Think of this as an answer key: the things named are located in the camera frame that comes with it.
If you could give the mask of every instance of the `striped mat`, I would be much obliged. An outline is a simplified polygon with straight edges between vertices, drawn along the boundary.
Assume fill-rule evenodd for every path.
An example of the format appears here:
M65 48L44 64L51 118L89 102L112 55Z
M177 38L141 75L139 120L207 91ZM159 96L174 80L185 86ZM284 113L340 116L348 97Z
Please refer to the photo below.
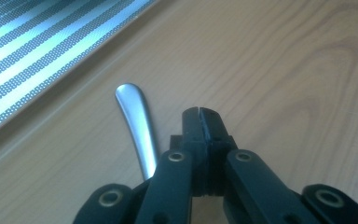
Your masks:
M155 0L0 0L0 123Z

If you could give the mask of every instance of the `curved metal arm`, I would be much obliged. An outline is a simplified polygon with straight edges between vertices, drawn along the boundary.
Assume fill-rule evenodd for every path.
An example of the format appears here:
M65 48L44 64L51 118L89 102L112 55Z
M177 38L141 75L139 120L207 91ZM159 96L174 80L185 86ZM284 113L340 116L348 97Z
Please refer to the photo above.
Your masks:
M130 127L142 175L148 179L156 170L158 149L145 97L136 85L126 83L117 88L116 99Z

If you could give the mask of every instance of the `metal grommet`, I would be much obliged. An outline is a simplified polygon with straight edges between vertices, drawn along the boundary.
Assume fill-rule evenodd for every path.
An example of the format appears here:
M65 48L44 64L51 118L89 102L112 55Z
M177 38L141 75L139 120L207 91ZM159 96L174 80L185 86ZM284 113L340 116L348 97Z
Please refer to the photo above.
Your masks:
M180 152L173 152L168 156L170 161L182 161L185 159L185 155Z
M249 161L252 158L252 156L246 152L238 152L235 155L235 158L239 161Z
M335 192L332 192L328 189L318 189L315 192L316 198L328 206L340 208L344 206L344 200L341 196L337 195Z
M112 207L121 202L123 193L117 189L111 189L103 193L98 201L103 207Z

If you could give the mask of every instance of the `wooden surface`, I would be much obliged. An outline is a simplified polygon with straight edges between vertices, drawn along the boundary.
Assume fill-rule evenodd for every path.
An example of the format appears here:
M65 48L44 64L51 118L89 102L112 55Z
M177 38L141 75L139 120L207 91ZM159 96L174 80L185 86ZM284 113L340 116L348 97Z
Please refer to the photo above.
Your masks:
M358 1L163 2L0 129L0 223L71 223L98 187L141 172L113 94L139 85L167 150L191 106L301 191L358 202ZM221 199L193 223L225 223Z

